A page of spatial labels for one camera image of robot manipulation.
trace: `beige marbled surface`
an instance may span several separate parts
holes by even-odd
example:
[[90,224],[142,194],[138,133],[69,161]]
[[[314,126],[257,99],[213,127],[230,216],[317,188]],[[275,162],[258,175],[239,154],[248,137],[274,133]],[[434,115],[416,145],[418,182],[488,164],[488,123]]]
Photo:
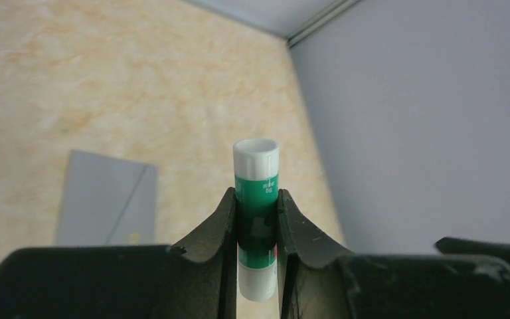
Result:
[[[0,0],[0,260],[54,243],[70,150],[158,165],[155,239],[174,243],[252,137],[280,143],[280,186],[341,241],[283,40],[176,0]],[[238,299],[277,317],[276,296]]]

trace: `white wall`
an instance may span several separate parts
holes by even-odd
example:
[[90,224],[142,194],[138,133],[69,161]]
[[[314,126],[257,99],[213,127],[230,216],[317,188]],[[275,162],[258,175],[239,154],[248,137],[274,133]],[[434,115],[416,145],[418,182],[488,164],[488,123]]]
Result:
[[286,37],[335,0],[187,0]]
[[365,0],[292,49],[359,252],[510,242],[510,0]]

